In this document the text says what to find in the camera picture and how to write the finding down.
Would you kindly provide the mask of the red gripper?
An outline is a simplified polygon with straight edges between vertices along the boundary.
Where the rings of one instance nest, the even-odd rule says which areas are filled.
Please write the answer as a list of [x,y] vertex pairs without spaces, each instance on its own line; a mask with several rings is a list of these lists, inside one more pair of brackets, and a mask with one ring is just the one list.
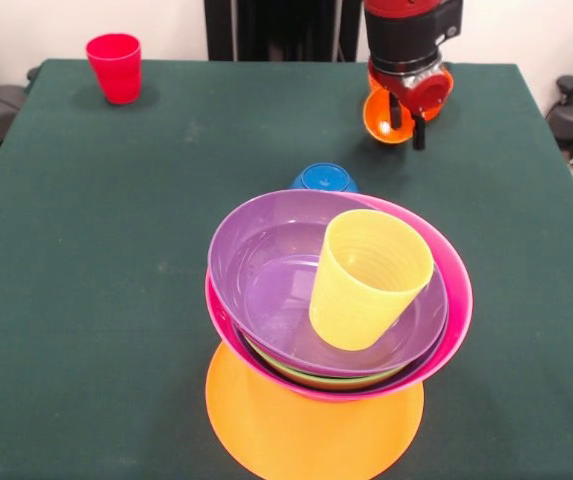
[[454,78],[441,60],[427,69],[410,74],[384,72],[368,62],[370,78],[389,94],[390,126],[400,129],[402,112],[400,104],[413,115],[413,149],[424,150],[426,145],[426,120],[432,120],[441,110],[454,87]]

